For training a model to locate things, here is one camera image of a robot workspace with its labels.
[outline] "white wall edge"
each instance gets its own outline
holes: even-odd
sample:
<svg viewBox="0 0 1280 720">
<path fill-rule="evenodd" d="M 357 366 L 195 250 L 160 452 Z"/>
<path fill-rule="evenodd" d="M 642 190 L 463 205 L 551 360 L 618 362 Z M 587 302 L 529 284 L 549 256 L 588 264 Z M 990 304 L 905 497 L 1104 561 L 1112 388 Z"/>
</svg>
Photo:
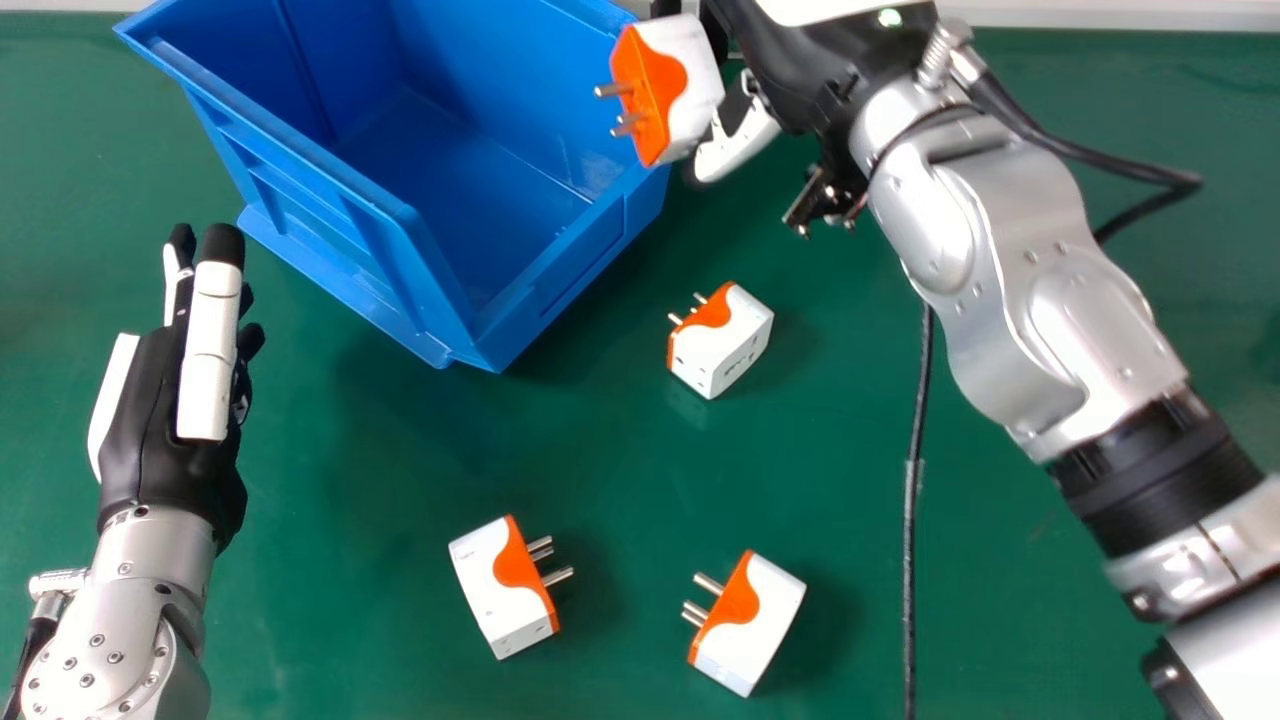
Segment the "white wall edge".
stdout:
<svg viewBox="0 0 1280 720">
<path fill-rule="evenodd" d="M 150 0 L 0 0 L 0 10 L 129 13 L 148 4 Z M 941 0 L 940 4 L 946 14 L 987 27 L 1280 31 L 1280 0 Z"/>
</svg>

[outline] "blue bin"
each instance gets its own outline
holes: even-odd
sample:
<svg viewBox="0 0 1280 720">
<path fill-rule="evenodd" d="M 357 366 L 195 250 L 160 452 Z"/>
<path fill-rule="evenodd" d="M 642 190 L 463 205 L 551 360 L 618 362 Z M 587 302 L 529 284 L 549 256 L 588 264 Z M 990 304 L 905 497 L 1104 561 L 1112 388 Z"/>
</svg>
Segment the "blue bin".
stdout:
<svg viewBox="0 0 1280 720">
<path fill-rule="evenodd" d="M 657 217 L 591 87 L 607 0 L 163 0 L 116 32 L 182 83 L 241 227 L 435 368 L 502 372 Z"/>
</svg>

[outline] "green tabletop surface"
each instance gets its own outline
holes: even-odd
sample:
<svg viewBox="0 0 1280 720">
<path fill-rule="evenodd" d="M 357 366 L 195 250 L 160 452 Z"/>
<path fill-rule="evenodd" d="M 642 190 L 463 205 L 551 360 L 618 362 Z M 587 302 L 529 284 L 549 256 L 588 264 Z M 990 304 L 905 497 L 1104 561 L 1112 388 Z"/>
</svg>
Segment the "green tabletop surface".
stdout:
<svg viewBox="0 0 1280 720">
<path fill-rule="evenodd" d="M 160 320 L 160 243 L 242 208 L 116 19 L 0 14 L 3 657 L 28 575 L 91 559 L 84 432 L 115 333 Z M 1108 251 L 1198 389 L 1280 466 L 1280 41 L 979 31 L 979 47 L 1048 127 L 1206 174 Z M 673 183 L 659 220 L 503 375 L 433 370 L 253 245 L 270 341 L 239 459 L 247 525 L 207 610 L 212 717 L 899 716 L 919 306 L 873 222 L 810 241 L 778 223 L 812 150 L 782 140 L 705 193 Z M 1147 192 L 1080 178 L 1097 220 Z M 663 368 L 666 314 L 728 279 L 777 325 L 704 402 Z M 1158 630 L 1130 619 L 1052 483 L 945 363 L 925 445 L 920 717 L 1160 717 L 1137 671 Z M 562 634 L 499 664 L 445 546 L 506 512 L 553 534 L 577 577 L 556 592 Z M 746 548 L 809 593 L 744 701 L 686 665 L 680 605 L 709 603 L 690 577 L 726 578 Z"/>
</svg>

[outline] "robotic hand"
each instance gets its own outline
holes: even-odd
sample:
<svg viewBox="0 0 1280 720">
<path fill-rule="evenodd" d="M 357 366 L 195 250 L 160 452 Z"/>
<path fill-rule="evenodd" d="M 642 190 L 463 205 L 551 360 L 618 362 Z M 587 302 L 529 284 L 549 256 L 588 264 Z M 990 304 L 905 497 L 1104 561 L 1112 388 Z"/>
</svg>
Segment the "robotic hand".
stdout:
<svg viewBox="0 0 1280 720">
<path fill-rule="evenodd" d="M 1274 717 L 1280 475 L 1260 471 L 1192 391 L 1140 290 L 1100 247 L 1199 179 L 1048 135 L 933 3 L 701 10 L 746 70 L 686 176 L 714 182 L 778 132 L 817 137 L 820 164 L 783 222 L 852 229 L 872 211 L 940 319 L 965 397 L 1046 466 L 1134 615 L 1172 625 L 1143 664 L 1166 710 Z M 1062 156 L 1172 195 L 1094 232 Z"/>
<path fill-rule="evenodd" d="M 236 469 L 262 348 L 242 282 L 244 236 L 232 225 L 164 245 L 164 327 L 120 334 L 88 429 L 101 484 L 99 543 L 86 569 L 31 579 L 28 626 L 4 720 L 205 717 L 200 666 L 214 557 L 244 520 Z"/>
</svg>

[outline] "orange and white plug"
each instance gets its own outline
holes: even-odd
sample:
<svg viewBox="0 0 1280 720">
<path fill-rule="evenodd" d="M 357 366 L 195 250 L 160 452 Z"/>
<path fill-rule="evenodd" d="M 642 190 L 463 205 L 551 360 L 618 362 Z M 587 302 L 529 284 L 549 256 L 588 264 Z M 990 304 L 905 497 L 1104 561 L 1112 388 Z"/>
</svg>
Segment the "orange and white plug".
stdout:
<svg viewBox="0 0 1280 720">
<path fill-rule="evenodd" d="M 667 318 L 676 329 L 667 336 L 667 369 L 694 392 L 714 400 L 760 359 L 773 332 L 773 310 L 742 286 L 728 282 L 681 318 Z"/>
<path fill-rule="evenodd" d="M 613 82 L 596 97 L 618 97 L 614 137 L 631 136 L 646 168 L 689 156 L 724 99 L 716 54 L 695 15 L 627 26 L 609 59 Z"/>
<path fill-rule="evenodd" d="M 538 562 L 553 552 L 549 536 L 525 543 L 511 515 L 449 543 L 462 593 L 498 660 L 559 633 L 559 618 L 547 589 L 573 577 L 573 569 L 564 566 L 543 575 Z"/>
<path fill-rule="evenodd" d="M 748 697 L 791 629 L 808 587 L 750 550 L 724 585 L 701 573 L 694 583 L 717 600 L 709 612 L 685 601 L 681 618 L 698 628 L 689 664 Z"/>
</svg>

